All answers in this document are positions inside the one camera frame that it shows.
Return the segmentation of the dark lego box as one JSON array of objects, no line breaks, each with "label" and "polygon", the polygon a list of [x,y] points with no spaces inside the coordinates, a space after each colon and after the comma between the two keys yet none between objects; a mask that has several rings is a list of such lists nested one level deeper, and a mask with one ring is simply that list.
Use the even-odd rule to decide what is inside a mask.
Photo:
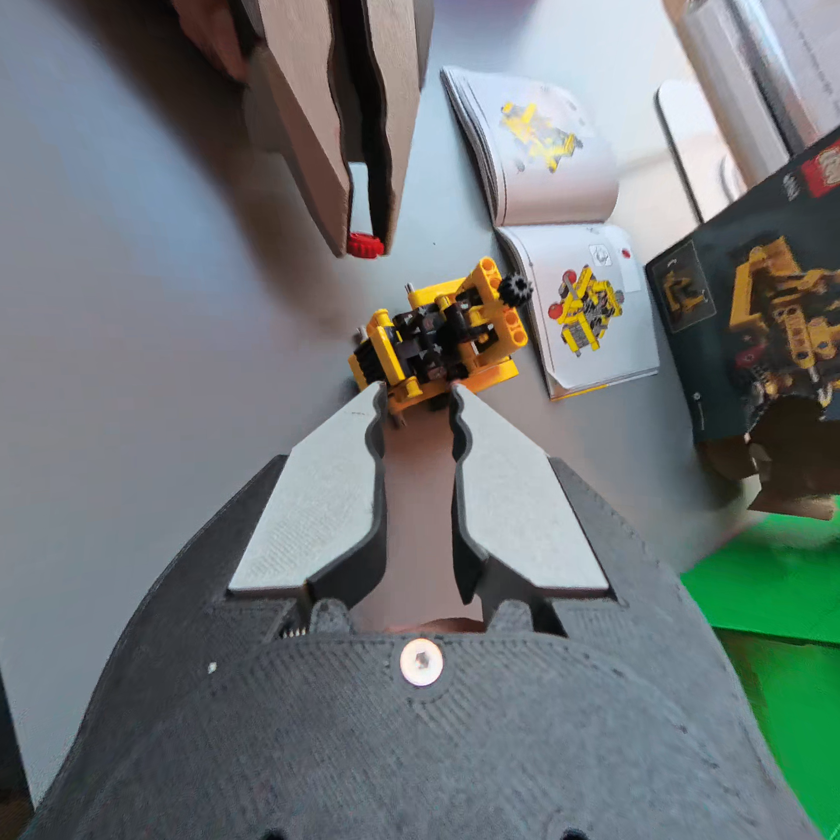
[{"label": "dark lego box", "polygon": [[646,265],[695,443],[750,509],[830,520],[839,493],[839,130]]}]

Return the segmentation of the yellow lego bulldozer model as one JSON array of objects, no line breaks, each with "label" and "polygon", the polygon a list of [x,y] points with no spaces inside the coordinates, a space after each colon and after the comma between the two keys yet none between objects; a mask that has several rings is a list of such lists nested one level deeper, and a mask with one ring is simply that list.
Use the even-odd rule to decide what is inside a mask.
[{"label": "yellow lego bulldozer model", "polygon": [[503,276],[490,257],[466,277],[407,286],[408,310],[375,311],[349,357],[360,388],[383,383],[395,425],[406,410],[442,409],[452,384],[483,392],[518,375],[513,354],[529,342],[519,309],[530,302],[525,276]]}]

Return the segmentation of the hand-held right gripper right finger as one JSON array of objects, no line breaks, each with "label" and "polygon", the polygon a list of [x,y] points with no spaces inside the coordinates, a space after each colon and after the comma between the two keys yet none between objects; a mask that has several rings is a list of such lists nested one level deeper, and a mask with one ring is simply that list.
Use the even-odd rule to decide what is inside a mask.
[{"label": "hand-held right gripper right finger", "polygon": [[450,393],[453,566],[465,604],[603,597],[611,587],[548,454],[466,385]]}]

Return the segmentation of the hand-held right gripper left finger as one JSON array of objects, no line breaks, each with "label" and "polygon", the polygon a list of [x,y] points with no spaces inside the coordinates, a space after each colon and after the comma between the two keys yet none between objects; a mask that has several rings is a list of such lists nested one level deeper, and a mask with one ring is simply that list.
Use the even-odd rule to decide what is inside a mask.
[{"label": "hand-held right gripper left finger", "polygon": [[358,605],[386,567],[384,383],[289,453],[228,585],[234,597]]}]

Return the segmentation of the lego instruction booklet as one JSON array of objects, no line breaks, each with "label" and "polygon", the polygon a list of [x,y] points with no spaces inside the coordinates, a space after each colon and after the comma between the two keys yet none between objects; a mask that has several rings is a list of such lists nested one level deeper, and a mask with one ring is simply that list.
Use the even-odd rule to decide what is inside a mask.
[{"label": "lego instruction booklet", "polygon": [[490,217],[527,304],[549,398],[654,375],[653,304],[628,233],[610,223],[608,142],[567,90],[445,66],[441,81],[476,157]]}]

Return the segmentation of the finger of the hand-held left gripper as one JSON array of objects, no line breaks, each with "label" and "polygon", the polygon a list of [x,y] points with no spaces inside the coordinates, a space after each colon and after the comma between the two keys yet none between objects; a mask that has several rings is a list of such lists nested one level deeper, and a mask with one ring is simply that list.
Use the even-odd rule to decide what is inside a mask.
[{"label": "finger of the hand-held left gripper", "polygon": [[252,140],[287,163],[331,252],[347,254],[352,182],[331,84],[334,33],[325,1],[244,2],[256,31],[246,114]]},{"label": "finger of the hand-held left gripper", "polygon": [[372,234],[391,254],[435,19],[432,1],[361,1],[356,82]]}]

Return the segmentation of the person's left hand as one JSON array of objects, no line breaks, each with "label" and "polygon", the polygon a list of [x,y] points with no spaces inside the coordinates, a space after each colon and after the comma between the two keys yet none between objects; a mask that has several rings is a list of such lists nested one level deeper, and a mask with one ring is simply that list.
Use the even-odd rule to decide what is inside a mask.
[{"label": "person's left hand", "polygon": [[218,70],[237,82],[248,80],[248,62],[228,1],[171,1],[184,35]]}]

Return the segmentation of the task instruction sign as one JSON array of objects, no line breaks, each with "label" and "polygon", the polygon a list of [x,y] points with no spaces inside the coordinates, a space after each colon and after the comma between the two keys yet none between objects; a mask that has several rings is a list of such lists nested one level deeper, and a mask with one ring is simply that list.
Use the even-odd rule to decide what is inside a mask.
[{"label": "task instruction sign", "polygon": [[695,74],[654,105],[698,223],[838,129],[838,1],[665,1]]}]

